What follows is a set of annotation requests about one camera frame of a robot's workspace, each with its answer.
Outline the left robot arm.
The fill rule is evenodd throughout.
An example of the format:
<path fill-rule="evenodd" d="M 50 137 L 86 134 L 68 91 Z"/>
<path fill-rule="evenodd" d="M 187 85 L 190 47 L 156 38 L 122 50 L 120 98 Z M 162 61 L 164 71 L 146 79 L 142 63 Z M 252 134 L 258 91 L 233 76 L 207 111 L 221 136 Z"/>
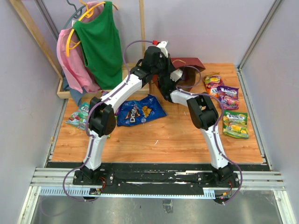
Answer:
<path fill-rule="evenodd" d="M 108 135 L 115 129 L 115 112 L 133 93 L 150 83 L 157 75 L 158 88 L 163 97 L 170 101 L 170 93 L 175 90 L 176 82 L 171 79 L 175 67 L 166 49 L 167 42 L 149 46 L 144 58 L 133 67 L 126 78 L 112 91 L 101 98 L 93 97 L 86 120 L 89 148 L 81 171 L 84 180 L 94 185 L 100 180 L 101 157 Z"/>

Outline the teal snack packet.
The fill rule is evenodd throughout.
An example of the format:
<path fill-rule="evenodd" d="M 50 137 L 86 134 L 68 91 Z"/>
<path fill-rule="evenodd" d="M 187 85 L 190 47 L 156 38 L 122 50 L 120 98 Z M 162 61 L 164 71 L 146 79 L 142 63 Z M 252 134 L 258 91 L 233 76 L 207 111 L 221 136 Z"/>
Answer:
<path fill-rule="evenodd" d="M 66 124 L 85 130 L 86 119 L 89 112 L 89 104 L 83 103 L 71 116 L 66 120 Z"/>

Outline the orange snack packet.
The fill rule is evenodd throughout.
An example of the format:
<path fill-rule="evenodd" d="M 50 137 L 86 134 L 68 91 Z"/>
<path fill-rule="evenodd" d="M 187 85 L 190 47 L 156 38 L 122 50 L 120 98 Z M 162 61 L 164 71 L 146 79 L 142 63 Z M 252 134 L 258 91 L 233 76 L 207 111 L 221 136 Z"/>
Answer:
<path fill-rule="evenodd" d="M 219 86 L 223 86 L 224 82 L 219 73 L 214 73 L 214 74 L 204 76 L 203 84 L 206 89 L 206 92 L 209 95 L 218 97 L 218 89 L 217 88 Z"/>

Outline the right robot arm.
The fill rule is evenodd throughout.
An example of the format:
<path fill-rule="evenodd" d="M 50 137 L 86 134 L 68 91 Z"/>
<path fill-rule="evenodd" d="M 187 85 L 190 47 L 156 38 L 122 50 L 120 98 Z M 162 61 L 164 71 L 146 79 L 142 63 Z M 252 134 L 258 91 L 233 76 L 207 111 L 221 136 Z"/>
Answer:
<path fill-rule="evenodd" d="M 165 100 L 181 104 L 189 109 L 189 114 L 193 125 L 199 129 L 204 136 L 211 158 L 212 182 L 221 187 L 225 184 L 235 187 L 234 172 L 232 163 L 229 162 L 223 149 L 219 129 L 218 112 L 207 93 L 196 94 L 181 89 L 173 79 L 177 75 L 182 75 L 181 70 L 172 73 L 162 71 L 158 74 L 158 88 Z"/>

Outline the red brown paper bag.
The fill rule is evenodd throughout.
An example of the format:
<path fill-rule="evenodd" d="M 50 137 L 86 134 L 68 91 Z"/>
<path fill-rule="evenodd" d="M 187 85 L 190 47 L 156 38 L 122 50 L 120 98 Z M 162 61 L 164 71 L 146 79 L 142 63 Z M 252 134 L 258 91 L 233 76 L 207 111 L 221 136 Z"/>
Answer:
<path fill-rule="evenodd" d="M 183 71 L 183 76 L 176 85 L 176 89 L 171 93 L 171 98 L 164 98 L 169 102 L 173 101 L 172 96 L 175 91 L 190 93 L 191 89 L 199 84 L 199 80 L 196 79 L 196 75 L 200 75 L 201 72 L 206 69 L 202 62 L 195 57 L 173 58 L 171 61 L 176 70 L 181 69 Z M 158 67 L 154 70 L 153 83 L 158 88 Z"/>

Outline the blue Doritos chip bag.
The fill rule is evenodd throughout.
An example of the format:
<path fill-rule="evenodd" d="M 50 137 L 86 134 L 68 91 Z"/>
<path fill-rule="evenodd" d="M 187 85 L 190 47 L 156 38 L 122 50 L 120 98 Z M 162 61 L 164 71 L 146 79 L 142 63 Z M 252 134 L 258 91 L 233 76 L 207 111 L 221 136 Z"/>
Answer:
<path fill-rule="evenodd" d="M 141 100 L 125 101 L 117 115 L 117 126 L 132 127 L 166 117 L 157 97 L 148 95 Z"/>

